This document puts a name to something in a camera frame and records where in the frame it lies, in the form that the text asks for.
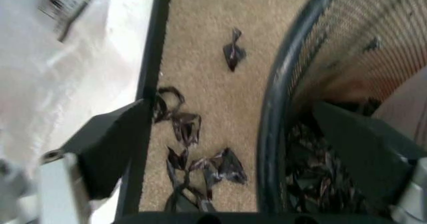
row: floor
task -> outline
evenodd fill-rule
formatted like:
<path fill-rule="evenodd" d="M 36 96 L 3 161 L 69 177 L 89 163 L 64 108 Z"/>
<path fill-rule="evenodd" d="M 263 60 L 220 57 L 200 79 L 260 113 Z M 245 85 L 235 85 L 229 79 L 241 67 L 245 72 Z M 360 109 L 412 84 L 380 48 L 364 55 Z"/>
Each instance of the floor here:
<path fill-rule="evenodd" d="M 185 96 L 183 111 L 202 116 L 200 142 L 191 160 L 230 147 L 248 175 L 245 186 L 222 181 L 213 188 L 221 212 L 255 212 L 256 145 L 263 93 L 270 66 L 286 31 L 307 0 L 171 0 L 159 86 L 175 86 Z M 229 71 L 222 46 L 232 28 L 246 59 Z M 171 146 L 181 150 L 170 122 L 155 124 L 145 169 L 141 211 L 161 211 L 172 186 L 165 160 Z M 193 178 L 198 186 L 203 181 Z"/>

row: carpet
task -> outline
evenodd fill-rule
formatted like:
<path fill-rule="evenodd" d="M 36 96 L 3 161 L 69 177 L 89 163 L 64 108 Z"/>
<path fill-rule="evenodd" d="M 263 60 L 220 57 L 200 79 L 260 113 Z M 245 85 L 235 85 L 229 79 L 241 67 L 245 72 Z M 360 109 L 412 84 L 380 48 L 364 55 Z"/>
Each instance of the carpet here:
<path fill-rule="evenodd" d="M 248 176 L 245 186 L 222 181 L 212 203 L 220 212 L 255 212 L 256 150 L 261 107 L 278 47 L 307 0 L 171 0 L 159 86 L 175 86 L 186 103 L 181 111 L 202 116 L 200 142 L 189 160 L 211 157 L 230 147 Z M 243 34 L 237 44 L 247 57 L 231 72 L 223 45 L 232 28 Z M 140 211 L 161 211 L 172 193 L 166 170 L 167 146 L 181 152 L 172 125 L 153 125 Z M 191 182 L 204 187 L 192 174 Z"/>

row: black rubber edge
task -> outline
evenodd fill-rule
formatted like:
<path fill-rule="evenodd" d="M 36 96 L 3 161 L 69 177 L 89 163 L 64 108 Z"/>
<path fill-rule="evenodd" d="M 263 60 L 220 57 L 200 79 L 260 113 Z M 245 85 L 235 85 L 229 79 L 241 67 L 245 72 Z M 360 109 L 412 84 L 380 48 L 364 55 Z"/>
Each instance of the black rubber edge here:
<path fill-rule="evenodd" d="M 256 156 L 257 205 L 258 211 L 263 213 L 286 211 L 278 174 L 279 133 L 283 128 L 281 120 L 286 118 L 289 110 L 288 87 L 301 47 L 330 1 L 309 0 L 283 40 L 271 68 L 262 105 Z"/>
<path fill-rule="evenodd" d="M 166 34 L 170 0 L 153 0 L 145 49 L 142 56 L 136 100 L 144 99 L 150 103 L 147 115 L 153 116 L 153 101 L 157 89 L 163 44 Z M 115 219 L 137 214 L 143 189 L 147 150 L 150 141 L 151 123 L 140 127 L 143 140 L 137 146 L 125 174 L 121 179 L 120 193 Z"/>
<path fill-rule="evenodd" d="M 165 213 L 144 212 L 114 224 L 392 224 L 391 220 L 369 215 L 259 213 Z"/>

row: mesh wastebasket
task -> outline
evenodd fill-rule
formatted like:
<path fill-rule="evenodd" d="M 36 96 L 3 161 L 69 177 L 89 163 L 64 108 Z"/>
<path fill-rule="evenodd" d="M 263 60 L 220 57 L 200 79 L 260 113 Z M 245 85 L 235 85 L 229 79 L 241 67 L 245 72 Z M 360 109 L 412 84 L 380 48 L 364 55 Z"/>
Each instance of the mesh wastebasket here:
<path fill-rule="evenodd" d="M 318 100 L 384 101 L 426 64 L 427 0 L 310 0 L 272 67 L 258 134 L 262 212 L 287 211 L 286 136 Z"/>

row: wire mesh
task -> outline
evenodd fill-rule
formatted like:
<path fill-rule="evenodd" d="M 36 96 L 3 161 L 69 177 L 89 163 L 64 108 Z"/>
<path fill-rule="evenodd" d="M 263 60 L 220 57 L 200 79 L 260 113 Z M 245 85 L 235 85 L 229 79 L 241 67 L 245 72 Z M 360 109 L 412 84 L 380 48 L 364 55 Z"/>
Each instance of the wire mesh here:
<path fill-rule="evenodd" d="M 288 87 L 316 100 L 384 101 L 426 65 L 427 0 L 333 0 L 307 35 Z"/>

